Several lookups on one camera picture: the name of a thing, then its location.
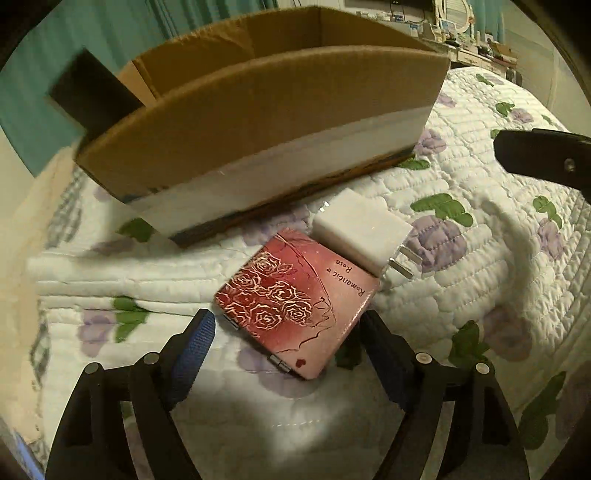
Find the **silver bolt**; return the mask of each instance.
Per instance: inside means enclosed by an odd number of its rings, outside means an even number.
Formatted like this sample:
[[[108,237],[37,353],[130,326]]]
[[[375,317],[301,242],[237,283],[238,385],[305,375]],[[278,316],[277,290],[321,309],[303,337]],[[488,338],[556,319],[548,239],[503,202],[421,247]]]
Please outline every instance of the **silver bolt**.
[[[433,360],[431,355],[429,355],[428,353],[424,353],[424,352],[417,353],[417,356],[415,358],[417,359],[417,362],[419,362],[420,364],[423,364],[423,365],[428,365]]]
[[[94,372],[96,372],[99,369],[99,364],[96,362],[92,362],[91,364],[88,364],[84,367],[84,373],[85,374],[93,374]]]
[[[574,172],[576,169],[576,165],[574,163],[574,160],[572,158],[567,158],[564,161],[564,170],[566,171],[566,173],[572,173]]]
[[[487,364],[479,363],[476,364],[476,371],[481,373],[482,375],[486,375],[488,372],[491,371],[491,368]]]
[[[156,352],[146,353],[144,355],[144,363],[146,365],[154,365],[158,361],[159,358],[160,358],[160,356]]]

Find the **white power adapter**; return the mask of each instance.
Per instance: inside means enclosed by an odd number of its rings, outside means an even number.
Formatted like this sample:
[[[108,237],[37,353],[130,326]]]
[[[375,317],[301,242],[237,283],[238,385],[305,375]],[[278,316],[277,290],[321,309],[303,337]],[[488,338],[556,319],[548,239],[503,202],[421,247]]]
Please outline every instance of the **white power adapter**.
[[[396,257],[402,253],[418,265],[423,261],[402,244],[412,229],[387,208],[344,189],[314,217],[312,237],[376,277],[390,266],[410,279],[412,272]]]

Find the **cardboard box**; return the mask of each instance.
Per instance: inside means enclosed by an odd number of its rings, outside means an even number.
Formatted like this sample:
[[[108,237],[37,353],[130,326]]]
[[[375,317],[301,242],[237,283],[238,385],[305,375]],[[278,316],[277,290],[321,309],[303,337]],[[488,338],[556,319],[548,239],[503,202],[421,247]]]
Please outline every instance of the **cardboard box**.
[[[94,123],[76,163],[190,245],[407,158],[448,68],[423,43],[334,9],[229,19],[126,65],[119,80],[144,106],[103,92],[121,118]]]

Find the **quilted bedspread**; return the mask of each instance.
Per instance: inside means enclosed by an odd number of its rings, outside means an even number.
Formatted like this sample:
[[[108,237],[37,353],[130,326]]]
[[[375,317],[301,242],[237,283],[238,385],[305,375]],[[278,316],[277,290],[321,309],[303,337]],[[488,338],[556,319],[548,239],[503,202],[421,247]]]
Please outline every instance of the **quilted bedspread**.
[[[534,127],[564,130],[526,90],[476,67],[452,70],[415,156],[345,186],[412,223],[407,245],[423,259],[418,269],[409,265],[410,281],[388,273],[374,308],[416,351],[494,368],[537,479],[591,396],[591,207],[577,191],[513,176],[495,160],[498,130]],[[212,308],[216,290],[277,230],[308,231],[322,202],[343,187],[179,251],[75,171],[48,250],[29,264],[51,340],[48,443],[86,363],[110,368],[159,351],[199,307]],[[439,466],[450,408],[425,478]],[[126,416],[140,478],[150,478]],[[206,480],[357,480],[373,477],[402,413],[366,357],[352,370],[332,363],[319,379],[299,382],[220,319],[173,418]]]

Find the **curtain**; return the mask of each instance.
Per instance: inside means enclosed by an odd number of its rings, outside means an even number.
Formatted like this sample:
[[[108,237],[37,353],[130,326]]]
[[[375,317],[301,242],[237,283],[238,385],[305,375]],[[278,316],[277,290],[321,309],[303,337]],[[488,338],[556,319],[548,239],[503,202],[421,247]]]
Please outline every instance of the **curtain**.
[[[86,47],[109,70],[163,41],[224,18],[277,7],[277,0],[62,0],[0,71],[0,126],[33,175],[82,131],[46,97]]]
[[[505,25],[503,21],[503,0],[467,0],[474,10],[476,18],[475,31],[480,31],[480,37],[484,40],[484,34],[490,33],[496,41],[505,41]]]

